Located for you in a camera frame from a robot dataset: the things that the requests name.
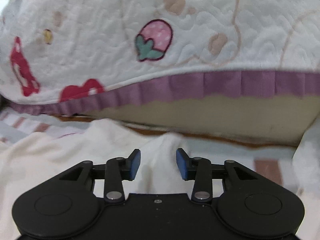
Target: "strawberry print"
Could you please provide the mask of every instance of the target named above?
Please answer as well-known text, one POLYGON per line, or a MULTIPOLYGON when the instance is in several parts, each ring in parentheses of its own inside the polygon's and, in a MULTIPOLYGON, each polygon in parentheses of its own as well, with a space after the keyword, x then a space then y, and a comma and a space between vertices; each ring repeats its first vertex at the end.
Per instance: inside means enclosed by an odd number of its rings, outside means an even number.
POLYGON ((40 84, 32 75, 29 63, 22 53, 21 39, 19 37, 15 37, 10 54, 10 62, 13 73, 21 85, 23 95, 29 97, 33 93, 39 93, 40 84))
POLYGON ((138 60, 160 60, 172 42, 172 28, 164 20, 152 20, 139 32, 135 39, 138 60))
POLYGON ((60 94, 60 102, 65 102, 71 99, 84 98, 90 95, 103 93, 104 88, 96 79, 87 80, 82 87, 67 86, 60 94))

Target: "white quilted fabric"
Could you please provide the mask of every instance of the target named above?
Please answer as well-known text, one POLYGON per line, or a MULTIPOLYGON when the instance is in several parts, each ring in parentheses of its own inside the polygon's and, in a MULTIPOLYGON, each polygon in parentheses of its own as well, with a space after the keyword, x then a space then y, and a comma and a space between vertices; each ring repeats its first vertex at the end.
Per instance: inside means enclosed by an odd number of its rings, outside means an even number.
POLYGON ((320 0, 10 0, 0 92, 49 104, 90 79, 98 84, 88 93, 97 93, 177 73, 320 72, 319 8, 320 0), (143 31, 152 20, 157 32, 143 31))

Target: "red print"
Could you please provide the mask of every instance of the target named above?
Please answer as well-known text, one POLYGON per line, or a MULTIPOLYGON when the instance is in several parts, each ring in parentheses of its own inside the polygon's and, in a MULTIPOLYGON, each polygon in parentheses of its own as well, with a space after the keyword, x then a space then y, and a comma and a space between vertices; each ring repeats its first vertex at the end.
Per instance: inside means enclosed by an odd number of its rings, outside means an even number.
POLYGON ((28 97, 33 93, 39 93, 40 84, 32 75, 30 66, 22 54, 21 40, 19 37, 15 37, 14 39, 10 62, 12 70, 21 85, 23 95, 28 97))
POLYGON ((103 86, 96 79, 87 80, 82 87, 67 86, 60 94, 60 102, 70 99, 84 98, 90 95, 103 93, 103 86))

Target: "black robotic gripper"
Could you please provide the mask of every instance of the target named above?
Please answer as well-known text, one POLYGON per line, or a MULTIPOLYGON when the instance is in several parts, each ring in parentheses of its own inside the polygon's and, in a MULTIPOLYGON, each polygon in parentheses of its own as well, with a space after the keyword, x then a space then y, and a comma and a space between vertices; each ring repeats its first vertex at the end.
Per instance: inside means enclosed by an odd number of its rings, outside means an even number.
POLYGON ((122 180, 135 178, 138 149, 102 165, 83 161, 16 200, 12 216, 19 240, 298 239, 304 207, 295 194, 232 160, 211 164, 189 158, 183 149, 176 158, 182 178, 195 181, 191 199, 187 194, 125 199, 122 180), (93 194, 96 179, 104 179, 104 198, 93 194), (222 179, 220 197, 212 197, 212 179, 222 179))

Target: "circular cap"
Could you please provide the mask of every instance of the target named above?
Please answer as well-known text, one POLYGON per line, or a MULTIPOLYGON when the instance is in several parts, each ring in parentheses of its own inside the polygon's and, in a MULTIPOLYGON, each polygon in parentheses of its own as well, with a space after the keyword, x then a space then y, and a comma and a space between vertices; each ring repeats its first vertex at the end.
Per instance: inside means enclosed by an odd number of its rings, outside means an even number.
POLYGON ((73 181, 42 184, 21 195, 12 207, 19 228, 36 239, 65 239, 97 217, 97 197, 73 181))
POLYGON ((208 199, 210 197, 210 194, 206 191, 198 191, 195 193, 195 198, 197 199, 208 199))
POLYGON ((245 181, 224 192, 217 211, 236 232, 262 238, 294 233, 304 217, 303 204, 296 195, 278 185, 260 185, 259 180, 245 181))
POLYGON ((244 203, 247 209, 258 215, 272 215, 282 208, 281 201, 270 194, 252 194, 244 203))
POLYGON ((119 199, 122 197, 122 194, 119 191, 110 191, 107 193, 106 197, 108 199, 119 199))
POLYGON ((72 200, 61 194, 51 194, 40 197, 35 204, 36 210, 46 216, 56 216, 67 212, 72 206, 72 200))

